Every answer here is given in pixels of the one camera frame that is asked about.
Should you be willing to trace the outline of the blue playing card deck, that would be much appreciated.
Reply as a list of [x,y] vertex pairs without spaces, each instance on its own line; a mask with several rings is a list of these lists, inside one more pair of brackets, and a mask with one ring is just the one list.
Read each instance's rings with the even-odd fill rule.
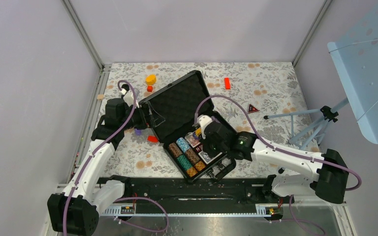
[[209,163],[211,163],[213,160],[215,160],[217,157],[219,157],[219,156],[221,155],[221,152],[218,153],[218,154],[215,155],[215,156],[211,156],[211,155],[209,155],[207,152],[205,152],[205,151],[201,151],[201,152],[198,153],[198,155],[199,155],[199,157],[203,160],[203,162],[204,162],[205,164],[209,164]]

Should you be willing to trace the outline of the black poker chip case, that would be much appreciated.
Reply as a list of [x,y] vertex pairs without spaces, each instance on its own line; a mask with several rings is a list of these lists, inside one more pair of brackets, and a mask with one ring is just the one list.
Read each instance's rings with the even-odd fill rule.
[[[151,129],[188,183],[194,183],[204,175],[208,175],[213,181],[219,181],[236,167],[234,159],[228,158],[227,155],[221,155],[211,163],[205,164],[206,168],[203,171],[198,172],[194,177],[189,177],[168,149],[169,144],[176,143],[179,138],[185,138],[187,133],[195,133],[198,129],[194,126],[196,111],[199,111],[199,116],[207,115],[218,122],[230,125],[218,112],[214,111],[214,104],[211,100],[206,101],[201,108],[197,107],[209,95],[202,73],[199,70],[193,70],[140,102],[149,102],[150,114],[158,113],[165,118],[165,122]],[[202,137],[198,146],[191,147],[197,155],[203,151],[201,140]]]

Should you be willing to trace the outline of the clear plastic disc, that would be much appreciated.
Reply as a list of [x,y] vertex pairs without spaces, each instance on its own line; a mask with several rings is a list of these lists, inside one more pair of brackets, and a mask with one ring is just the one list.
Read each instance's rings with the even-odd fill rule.
[[185,140],[191,147],[196,147],[199,144],[199,141],[196,139],[193,132],[187,133],[185,135]]

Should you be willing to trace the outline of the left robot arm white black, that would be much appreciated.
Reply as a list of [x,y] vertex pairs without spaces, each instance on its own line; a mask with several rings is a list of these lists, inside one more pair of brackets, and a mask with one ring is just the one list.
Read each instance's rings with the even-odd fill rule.
[[92,132],[88,156],[63,191],[52,194],[47,201],[52,229],[65,236],[91,236],[101,213],[116,199],[127,202],[133,195],[132,187],[121,180],[109,180],[97,192],[95,187],[124,138],[124,131],[144,129],[145,114],[135,98],[109,99],[105,109]]

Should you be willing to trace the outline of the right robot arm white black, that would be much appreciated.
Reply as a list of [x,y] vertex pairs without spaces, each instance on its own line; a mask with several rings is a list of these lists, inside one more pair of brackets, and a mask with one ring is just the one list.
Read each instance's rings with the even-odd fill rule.
[[226,154],[231,159],[267,162],[294,171],[295,175],[269,175],[259,196],[271,203],[291,195],[315,194],[320,199],[341,204],[348,172],[340,154],[308,152],[274,144],[250,132],[234,132],[209,116],[197,119],[204,151],[210,156]]

